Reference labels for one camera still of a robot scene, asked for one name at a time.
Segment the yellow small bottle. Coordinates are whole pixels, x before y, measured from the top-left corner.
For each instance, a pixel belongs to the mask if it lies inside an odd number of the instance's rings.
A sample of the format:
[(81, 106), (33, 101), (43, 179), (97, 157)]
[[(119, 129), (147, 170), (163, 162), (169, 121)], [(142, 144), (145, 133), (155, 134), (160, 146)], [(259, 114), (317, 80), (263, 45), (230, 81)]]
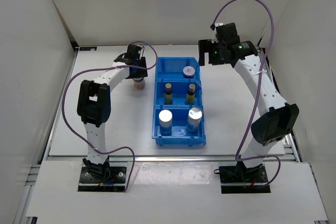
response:
[(196, 89), (195, 84), (190, 84), (188, 86), (188, 91), (187, 91), (186, 99), (185, 99), (185, 104), (186, 105), (193, 105), (194, 104), (195, 89)]
[(166, 83), (164, 91), (164, 104), (171, 105), (172, 103), (173, 103), (172, 85), (170, 83)]

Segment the silver-lid shaker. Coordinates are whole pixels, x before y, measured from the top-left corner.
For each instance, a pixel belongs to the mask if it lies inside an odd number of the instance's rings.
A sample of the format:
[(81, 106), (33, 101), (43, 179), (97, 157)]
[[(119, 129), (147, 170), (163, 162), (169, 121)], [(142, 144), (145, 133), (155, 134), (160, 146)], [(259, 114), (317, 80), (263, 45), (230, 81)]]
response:
[(170, 110), (159, 112), (159, 125), (161, 135), (170, 135), (172, 132), (173, 114)]
[(202, 109), (199, 107), (192, 107), (188, 112), (186, 129), (189, 132), (196, 132), (200, 125), (202, 117)]

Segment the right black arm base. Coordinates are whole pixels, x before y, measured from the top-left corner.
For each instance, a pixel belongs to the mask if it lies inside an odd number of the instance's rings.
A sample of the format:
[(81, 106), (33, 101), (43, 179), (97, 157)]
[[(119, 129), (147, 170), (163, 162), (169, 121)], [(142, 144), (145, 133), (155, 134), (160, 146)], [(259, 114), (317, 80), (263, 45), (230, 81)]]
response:
[(251, 172), (241, 173), (236, 166), (220, 166), (214, 170), (219, 175), (222, 194), (268, 194), (271, 193), (264, 165)]

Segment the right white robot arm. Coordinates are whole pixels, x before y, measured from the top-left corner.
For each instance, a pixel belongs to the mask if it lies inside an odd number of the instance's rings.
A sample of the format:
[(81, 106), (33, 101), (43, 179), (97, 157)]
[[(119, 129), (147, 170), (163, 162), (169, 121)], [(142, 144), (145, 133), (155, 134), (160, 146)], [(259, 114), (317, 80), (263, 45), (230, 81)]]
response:
[(253, 111), (260, 117), (247, 127), (253, 138), (243, 153), (237, 153), (237, 164), (228, 177), (238, 182), (254, 179), (271, 148), (289, 134), (299, 108), (289, 104), (272, 83), (251, 41), (240, 41), (234, 23), (215, 23), (212, 39), (198, 42), (199, 65), (205, 64), (205, 53), (212, 65), (230, 64), (241, 76), (255, 99)]

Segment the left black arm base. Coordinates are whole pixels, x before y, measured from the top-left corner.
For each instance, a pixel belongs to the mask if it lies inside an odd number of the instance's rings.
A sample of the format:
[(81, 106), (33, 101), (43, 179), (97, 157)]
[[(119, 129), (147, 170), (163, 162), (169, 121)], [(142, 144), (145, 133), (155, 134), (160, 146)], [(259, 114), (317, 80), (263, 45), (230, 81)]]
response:
[(86, 192), (113, 192), (119, 193), (125, 190), (127, 178), (126, 166), (112, 165), (107, 173), (105, 180), (94, 178), (85, 167), (82, 165), (79, 176), (77, 191)]

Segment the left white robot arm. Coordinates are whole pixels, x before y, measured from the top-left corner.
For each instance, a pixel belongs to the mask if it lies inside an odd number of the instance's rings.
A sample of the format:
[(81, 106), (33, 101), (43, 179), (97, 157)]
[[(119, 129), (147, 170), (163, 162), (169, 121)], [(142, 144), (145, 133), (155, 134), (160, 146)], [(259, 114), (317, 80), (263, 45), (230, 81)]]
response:
[(128, 45), (126, 53), (114, 60), (112, 70), (104, 71), (93, 80), (84, 80), (80, 85), (77, 114), (90, 143), (83, 163), (100, 183), (111, 178), (105, 138), (105, 123), (111, 114), (111, 91), (124, 79), (140, 80), (148, 76), (141, 50), (140, 46)]

